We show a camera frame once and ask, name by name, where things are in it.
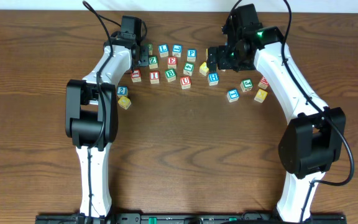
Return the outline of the red E block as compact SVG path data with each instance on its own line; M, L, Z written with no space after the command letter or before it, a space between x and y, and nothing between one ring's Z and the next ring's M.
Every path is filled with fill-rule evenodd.
M177 58L176 57L169 57L167 58L167 68L169 69L176 69L177 68Z

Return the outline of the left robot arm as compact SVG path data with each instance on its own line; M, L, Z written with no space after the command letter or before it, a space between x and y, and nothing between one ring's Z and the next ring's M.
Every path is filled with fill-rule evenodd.
M108 157L118 129L116 90L126 72L149 64L144 38L128 31L113 33L94 69L67 83L65 131L80 160L80 213L88 220L103 220L111 209Z

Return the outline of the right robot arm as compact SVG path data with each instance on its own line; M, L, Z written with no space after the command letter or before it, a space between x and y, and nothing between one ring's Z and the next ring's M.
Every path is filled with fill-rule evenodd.
M339 160L346 116L341 108L331 109L310 87L294 63L287 34L278 27L260 24L225 29L227 44L209 47L207 66L211 71L256 70L276 96L287 128L278 145L286 171L282 196L275 208L286 223L313 221L311 203L319 184L332 164Z

